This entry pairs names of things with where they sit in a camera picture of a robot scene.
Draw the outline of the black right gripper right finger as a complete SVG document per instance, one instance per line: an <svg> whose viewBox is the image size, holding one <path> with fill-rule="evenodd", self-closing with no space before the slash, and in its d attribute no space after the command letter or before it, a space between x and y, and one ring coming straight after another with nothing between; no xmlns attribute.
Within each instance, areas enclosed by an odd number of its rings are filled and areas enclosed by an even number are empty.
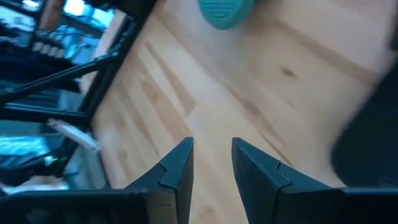
<svg viewBox="0 0 398 224"><path fill-rule="evenodd" d="M249 223L336 223L340 191L241 138L231 146L234 178Z"/></svg>

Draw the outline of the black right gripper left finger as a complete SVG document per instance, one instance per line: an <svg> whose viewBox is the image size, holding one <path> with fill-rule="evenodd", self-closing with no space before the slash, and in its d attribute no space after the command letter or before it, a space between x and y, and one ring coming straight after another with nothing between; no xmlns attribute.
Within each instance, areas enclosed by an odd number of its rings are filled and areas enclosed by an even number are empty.
<svg viewBox="0 0 398 224"><path fill-rule="evenodd" d="M193 138L181 140L126 187L136 197L133 223L188 223L193 190Z"/></svg>

